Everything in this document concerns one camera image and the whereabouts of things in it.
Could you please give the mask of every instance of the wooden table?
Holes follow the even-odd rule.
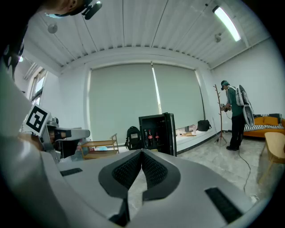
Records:
[[[265,147],[267,147],[268,151],[268,159],[270,160],[270,164],[266,170],[266,172],[259,179],[258,183],[262,183],[265,176],[268,174],[273,163],[282,163],[285,164],[285,135],[278,132],[266,132],[265,133],[265,145],[263,147],[262,152]]]
[[[88,151],[87,155],[83,154],[84,147],[103,147],[103,146],[113,146],[112,150],[109,151]],[[84,160],[87,159],[98,159],[103,157],[108,157],[111,155],[115,155],[119,153],[118,141],[117,141],[117,134],[111,136],[111,140],[105,141],[91,141],[81,145],[81,153]]]

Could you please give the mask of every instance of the floor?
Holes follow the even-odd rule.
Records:
[[[225,133],[223,136],[229,143],[231,133]],[[221,147],[219,146],[220,142],[216,143],[215,141],[216,138],[213,138],[177,157],[207,166],[243,191],[249,174],[247,163],[239,157],[238,151],[226,150],[224,141],[222,142]],[[264,140],[244,138],[240,147],[241,157],[245,159],[251,167],[251,172],[245,185],[245,194],[249,197],[254,196],[256,198],[257,196],[257,200],[270,197],[285,168],[283,164],[273,164],[269,175],[264,179],[263,184],[259,185],[257,183],[257,180],[269,165],[267,149],[261,154],[264,145]],[[142,206],[142,192],[146,189],[146,178],[141,171],[129,189],[128,202],[131,219]]]

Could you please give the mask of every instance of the black pants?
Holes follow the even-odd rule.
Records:
[[[231,148],[237,148],[240,146],[244,134],[244,126],[245,120],[243,114],[232,117],[232,139],[230,142]]]

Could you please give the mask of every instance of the black refrigerator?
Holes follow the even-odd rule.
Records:
[[[141,116],[138,119],[143,148],[157,149],[176,157],[174,115],[166,112],[161,115]]]

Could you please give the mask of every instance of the roller blind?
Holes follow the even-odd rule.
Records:
[[[124,143],[129,127],[139,129],[140,116],[159,113],[150,64],[93,70],[89,96],[93,140],[108,140],[117,133],[118,142]]]
[[[174,114],[175,128],[204,119],[199,83],[194,70],[154,65],[162,112]]]

